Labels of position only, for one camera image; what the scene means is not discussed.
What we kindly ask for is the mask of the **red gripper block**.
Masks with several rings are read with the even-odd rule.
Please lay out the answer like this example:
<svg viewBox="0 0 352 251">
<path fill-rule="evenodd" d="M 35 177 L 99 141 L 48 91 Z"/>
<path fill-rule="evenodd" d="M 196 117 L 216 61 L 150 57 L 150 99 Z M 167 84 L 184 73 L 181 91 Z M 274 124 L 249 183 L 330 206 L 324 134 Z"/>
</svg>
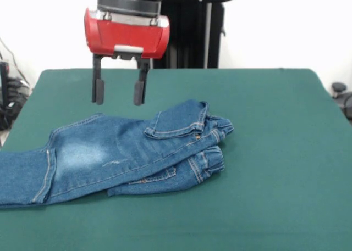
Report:
<svg viewBox="0 0 352 251">
<path fill-rule="evenodd" d="M 104 102 L 105 82 L 101 79 L 102 55 L 132 53 L 143 59 L 160 59 L 170 37 L 168 17 L 156 18 L 124 15 L 86 9 L 84 15 L 86 44 L 93 54 L 92 102 Z M 150 61 L 138 61 L 139 77 L 134 86 L 134 104 L 145 103 L 147 76 Z"/>
</svg>

